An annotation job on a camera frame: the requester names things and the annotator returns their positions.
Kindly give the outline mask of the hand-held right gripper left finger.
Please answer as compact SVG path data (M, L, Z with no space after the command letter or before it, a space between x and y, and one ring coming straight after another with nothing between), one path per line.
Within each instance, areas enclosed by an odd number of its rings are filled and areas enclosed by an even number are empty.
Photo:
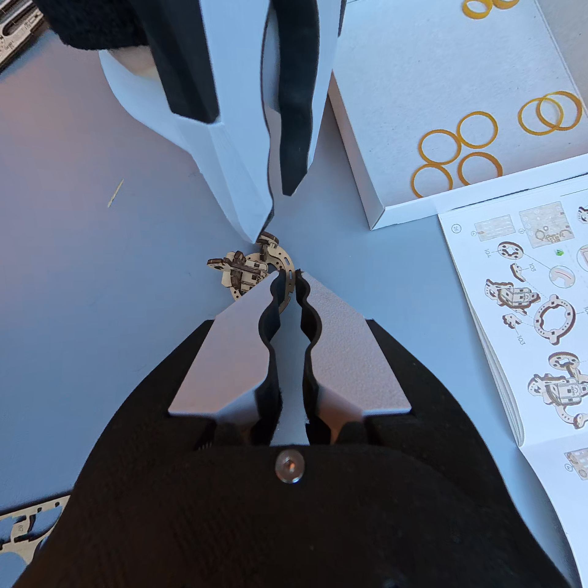
M271 273L218 314L168 412L248 429L268 445L282 410L271 340L281 326L282 272Z

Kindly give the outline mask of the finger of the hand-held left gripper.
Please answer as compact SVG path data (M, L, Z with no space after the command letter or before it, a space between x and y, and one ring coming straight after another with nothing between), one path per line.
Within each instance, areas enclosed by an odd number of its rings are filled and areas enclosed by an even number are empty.
M312 165L346 1L275 1L274 8L282 192L291 196Z
M177 116L183 148L231 225L251 243L273 209L261 80L268 11L268 1L201 1L219 117L204 124Z

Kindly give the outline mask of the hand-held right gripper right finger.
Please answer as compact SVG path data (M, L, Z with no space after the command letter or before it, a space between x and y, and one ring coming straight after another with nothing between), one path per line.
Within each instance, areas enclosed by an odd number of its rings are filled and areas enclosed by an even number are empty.
M349 422L408 413L411 405L367 321L309 273L296 271L305 351L303 402L311 444L329 444Z

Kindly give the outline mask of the wooden robot figure model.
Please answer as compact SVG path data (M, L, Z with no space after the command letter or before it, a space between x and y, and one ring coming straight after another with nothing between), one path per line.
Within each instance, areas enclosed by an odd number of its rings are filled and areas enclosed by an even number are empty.
M229 252L222 258L210 259L207 266L222 272L222 285L231 291L237 300L246 292L264 280L270 273L270 267L283 269L281 257L276 257L279 240L268 232L261 232L256 243L259 252L245 255L241 251Z

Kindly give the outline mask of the curved wooden arc part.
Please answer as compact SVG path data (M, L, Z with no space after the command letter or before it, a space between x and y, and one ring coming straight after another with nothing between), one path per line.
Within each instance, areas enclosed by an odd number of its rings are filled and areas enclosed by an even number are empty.
M261 260L273 265L278 270L285 270L285 295L279 306L279 313L282 313L290 302L290 295L295 291L296 270L289 254L279 245L261 245Z

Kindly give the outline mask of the person's left forearm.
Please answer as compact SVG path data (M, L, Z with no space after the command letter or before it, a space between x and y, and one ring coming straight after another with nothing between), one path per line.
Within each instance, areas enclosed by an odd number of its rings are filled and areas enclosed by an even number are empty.
M34 1L64 44L83 50L146 46L129 1Z

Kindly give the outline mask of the plywood parts sheet with cutouts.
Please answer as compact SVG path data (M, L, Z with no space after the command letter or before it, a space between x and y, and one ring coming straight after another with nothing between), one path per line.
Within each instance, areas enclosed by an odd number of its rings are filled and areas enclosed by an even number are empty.
M12 587L48 539L70 494L1 515L1 587Z

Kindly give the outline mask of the white cardboard box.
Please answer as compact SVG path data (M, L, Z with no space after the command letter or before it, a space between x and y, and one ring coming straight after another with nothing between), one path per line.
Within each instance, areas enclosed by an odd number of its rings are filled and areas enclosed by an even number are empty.
M371 230L584 187L587 1L352 1L329 96Z

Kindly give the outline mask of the group of yellow rubber bands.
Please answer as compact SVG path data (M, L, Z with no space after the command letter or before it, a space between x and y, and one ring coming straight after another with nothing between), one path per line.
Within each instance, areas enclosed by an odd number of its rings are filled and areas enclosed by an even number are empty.
M415 40L417 198L587 153L587 103L536 1L434 1Z

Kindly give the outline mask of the stack of plywood sheets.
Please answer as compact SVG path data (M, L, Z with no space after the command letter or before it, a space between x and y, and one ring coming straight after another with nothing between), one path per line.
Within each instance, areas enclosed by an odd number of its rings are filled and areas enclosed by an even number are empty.
M33 1L1 1L1 71L29 48L45 24Z

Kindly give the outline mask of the white instruction booklet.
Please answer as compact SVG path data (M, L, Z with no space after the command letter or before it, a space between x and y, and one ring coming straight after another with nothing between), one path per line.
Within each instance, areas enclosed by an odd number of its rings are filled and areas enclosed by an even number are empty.
M587 175L439 219L518 447L587 587Z

